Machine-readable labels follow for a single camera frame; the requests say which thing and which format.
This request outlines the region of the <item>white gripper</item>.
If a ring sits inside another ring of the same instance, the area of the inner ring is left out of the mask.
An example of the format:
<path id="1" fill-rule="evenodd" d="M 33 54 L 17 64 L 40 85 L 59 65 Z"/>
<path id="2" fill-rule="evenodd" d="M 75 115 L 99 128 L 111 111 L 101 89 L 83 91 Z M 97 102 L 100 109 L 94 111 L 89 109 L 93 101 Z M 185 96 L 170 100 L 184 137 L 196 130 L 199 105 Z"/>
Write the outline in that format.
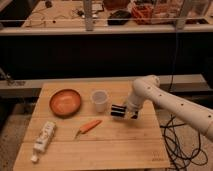
<path id="1" fill-rule="evenodd" d="M 115 119 L 123 119 L 126 117 L 127 119 L 137 119 L 139 109 L 135 105 L 131 105 L 128 102 L 123 103 L 124 106 L 112 105 L 111 116 Z"/>

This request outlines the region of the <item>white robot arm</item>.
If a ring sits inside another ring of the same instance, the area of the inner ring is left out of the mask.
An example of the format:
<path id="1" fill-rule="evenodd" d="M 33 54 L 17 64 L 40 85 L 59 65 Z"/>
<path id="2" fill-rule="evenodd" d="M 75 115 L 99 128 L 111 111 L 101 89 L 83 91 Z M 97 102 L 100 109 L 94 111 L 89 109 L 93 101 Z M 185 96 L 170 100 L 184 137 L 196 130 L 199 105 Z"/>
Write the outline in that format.
<path id="1" fill-rule="evenodd" d="M 155 75 L 135 79 L 123 105 L 124 113 L 118 116 L 124 117 L 126 113 L 134 116 L 143 108 L 144 102 L 150 100 L 213 142 L 213 109 L 172 95 L 159 86 L 160 79 Z"/>

